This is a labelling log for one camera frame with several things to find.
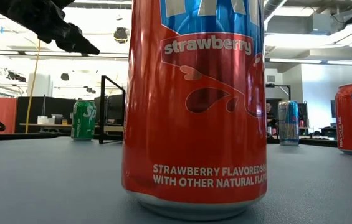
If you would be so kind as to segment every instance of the table surface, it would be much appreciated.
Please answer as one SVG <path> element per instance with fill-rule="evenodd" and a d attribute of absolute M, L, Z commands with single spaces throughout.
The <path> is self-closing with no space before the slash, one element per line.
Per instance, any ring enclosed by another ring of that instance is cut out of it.
<path fill-rule="evenodd" d="M 335 148 L 268 146 L 262 201 L 220 224 L 352 224 L 352 156 Z M 121 143 L 70 138 L 0 141 L 0 223 L 176 224 L 121 187 Z"/>
<path fill-rule="evenodd" d="M 71 124 L 28 124 L 29 126 L 38 126 L 38 127 L 51 127 L 51 128 L 71 128 Z M 114 131 L 114 132 L 124 132 L 123 126 L 121 124 L 108 124 L 103 127 L 103 131 L 109 132 L 109 131 Z"/>

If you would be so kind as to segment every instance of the strawberry graphic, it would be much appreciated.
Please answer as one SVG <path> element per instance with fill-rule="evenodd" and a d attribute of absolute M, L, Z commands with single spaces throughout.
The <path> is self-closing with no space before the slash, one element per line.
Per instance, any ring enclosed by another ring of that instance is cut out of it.
<path fill-rule="evenodd" d="M 188 81 L 199 82 L 204 74 L 189 66 L 181 66 L 180 70 L 185 74 L 184 79 Z M 245 77 L 245 108 L 251 116 L 261 117 L 264 107 L 264 63 L 262 54 L 257 54 L 249 65 Z M 226 110 L 233 112 L 238 104 L 239 97 L 232 96 L 230 93 L 235 89 L 221 82 L 224 90 L 216 88 L 200 88 L 194 90 L 186 99 L 186 107 L 194 113 L 202 113 L 209 109 L 215 102 L 225 97 L 228 99 Z"/>

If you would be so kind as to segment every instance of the white lettering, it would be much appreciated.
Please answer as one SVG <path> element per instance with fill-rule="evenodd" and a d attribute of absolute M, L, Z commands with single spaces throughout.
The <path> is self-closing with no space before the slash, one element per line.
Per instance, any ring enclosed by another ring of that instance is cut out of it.
<path fill-rule="evenodd" d="M 164 46 L 164 53 L 169 55 L 171 53 L 180 53 L 190 50 L 204 50 L 204 49 L 226 49 L 226 50 L 239 50 L 245 52 L 246 55 L 252 55 L 252 43 L 244 40 L 222 40 L 216 38 L 216 35 L 211 35 L 208 39 L 198 40 L 184 40 L 178 42 L 174 40 L 171 44 Z"/>
<path fill-rule="evenodd" d="M 217 0 L 201 0 L 201 5 L 199 5 L 198 16 L 215 16 L 216 9 Z"/>
<path fill-rule="evenodd" d="M 173 174 L 173 175 L 177 174 L 176 167 L 171 168 L 170 174 Z"/>
<path fill-rule="evenodd" d="M 186 4 L 183 0 L 166 0 L 166 17 L 186 13 Z"/>
<path fill-rule="evenodd" d="M 199 49 L 210 49 L 211 48 L 211 40 L 210 39 L 201 39 L 196 40 L 198 43 Z"/>
<path fill-rule="evenodd" d="M 224 48 L 227 49 L 227 50 L 231 50 L 232 49 L 232 41 L 230 39 L 224 40 Z"/>
<path fill-rule="evenodd" d="M 214 169 L 214 172 L 216 173 L 216 177 L 219 176 L 219 171 L 220 171 L 220 168 L 213 168 Z"/>
<path fill-rule="evenodd" d="M 173 53 L 173 48 L 171 47 L 171 44 L 164 46 L 164 53 L 166 55 Z"/>
<path fill-rule="evenodd" d="M 156 184 L 160 184 L 161 183 L 161 176 L 160 175 L 154 175 L 153 176 L 153 182 Z"/>
<path fill-rule="evenodd" d="M 185 179 L 184 177 L 183 178 L 180 178 L 178 180 L 178 184 L 182 187 L 185 187 L 187 185 L 187 179 Z"/>
<path fill-rule="evenodd" d="M 178 174 L 186 175 L 187 167 L 177 167 Z"/>
<path fill-rule="evenodd" d="M 84 112 L 83 117 L 88 118 L 88 120 L 91 122 L 92 119 L 95 119 L 96 113 L 96 109 L 90 105 L 86 108 L 86 112 Z"/>
<path fill-rule="evenodd" d="M 223 48 L 223 41 L 221 39 L 217 39 L 215 35 L 212 35 L 212 48 L 213 49 Z"/>
<path fill-rule="evenodd" d="M 158 170 L 158 165 L 154 165 L 153 166 L 153 172 L 156 174 L 157 172 L 158 172 L 159 170 Z"/>
<path fill-rule="evenodd" d="M 180 50 L 178 49 L 178 41 L 177 40 L 173 41 L 172 46 L 173 46 L 174 52 L 176 52 L 176 53 L 180 52 Z"/>
<path fill-rule="evenodd" d="M 196 50 L 196 49 L 197 49 L 196 40 L 189 40 L 187 45 L 187 50 Z"/>
<path fill-rule="evenodd" d="M 187 175 L 194 175 L 194 169 L 192 167 L 187 167 Z"/>
<path fill-rule="evenodd" d="M 176 16 L 186 13 L 186 0 L 166 0 L 166 17 Z M 232 10 L 235 13 L 246 15 L 245 3 L 243 0 L 230 0 Z M 249 17 L 251 23 L 259 25 L 259 7 L 261 0 L 249 0 Z M 217 10 L 217 0 L 201 0 L 198 16 L 215 16 Z"/>
<path fill-rule="evenodd" d="M 338 118 L 338 129 L 339 129 L 339 147 L 343 147 L 343 125 L 342 118 Z"/>

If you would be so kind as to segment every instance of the sprite can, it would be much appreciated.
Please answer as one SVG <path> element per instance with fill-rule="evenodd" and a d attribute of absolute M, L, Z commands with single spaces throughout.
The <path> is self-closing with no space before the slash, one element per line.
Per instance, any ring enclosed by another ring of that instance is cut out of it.
<path fill-rule="evenodd" d="M 94 137 L 95 103 L 87 100 L 78 100 L 74 105 L 72 131 L 70 137 L 74 141 L 91 141 Z"/>

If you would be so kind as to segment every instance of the black metal frame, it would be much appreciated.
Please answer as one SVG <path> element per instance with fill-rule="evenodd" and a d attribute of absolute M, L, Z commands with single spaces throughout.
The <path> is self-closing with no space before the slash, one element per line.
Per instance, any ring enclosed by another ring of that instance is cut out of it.
<path fill-rule="evenodd" d="M 289 100 L 292 100 L 292 97 L 290 95 L 291 94 L 290 85 L 266 84 L 265 87 L 266 88 L 287 87 L 288 88 L 288 98 L 289 98 Z"/>
<path fill-rule="evenodd" d="M 106 75 L 101 76 L 101 95 L 100 95 L 100 134 L 99 134 L 99 142 L 100 144 L 104 144 L 103 140 L 105 138 L 105 133 L 104 133 L 104 127 L 105 127 L 105 82 L 108 80 L 110 83 L 115 85 L 119 90 L 121 90 L 122 93 L 122 105 L 121 105 L 121 113 L 122 113 L 122 119 L 121 123 L 122 126 L 125 125 L 125 108 L 126 108 L 126 90 L 115 83 L 112 79 L 107 77 Z"/>

